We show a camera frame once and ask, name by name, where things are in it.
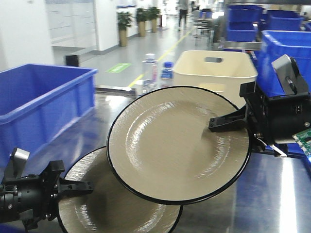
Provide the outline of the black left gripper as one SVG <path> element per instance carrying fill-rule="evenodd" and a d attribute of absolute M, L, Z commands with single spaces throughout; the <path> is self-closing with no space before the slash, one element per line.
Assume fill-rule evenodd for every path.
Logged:
<path fill-rule="evenodd" d="M 61 197 L 78 197 L 94 191 L 92 182 L 61 178 L 65 171 L 62 160 L 50 161 L 39 175 L 21 177 L 22 171 L 13 162 L 5 169 L 0 183 L 1 223 L 21 220 L 24 229 L 35 229 L 39 221 L 56 217 L 56 205 Z"/>

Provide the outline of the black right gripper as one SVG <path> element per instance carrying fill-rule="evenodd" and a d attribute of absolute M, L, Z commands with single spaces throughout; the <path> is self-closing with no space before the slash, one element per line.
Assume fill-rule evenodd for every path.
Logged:
<path fill-rule="evenodd" d="M 311 93 L 305 81 L 290 83 L 283 87 L 286 94 L 268 97 L 256 82 L 244 83 L 240 86 L 240 96 L 247 105 L 227 115 L 209 120 L 208 128 L 213 133 L 233 132 L 254 125 L 259 139 L 272 147 L 302 154 L 306 149 L 294 138 L 302 131 L 311 128 Z"/>

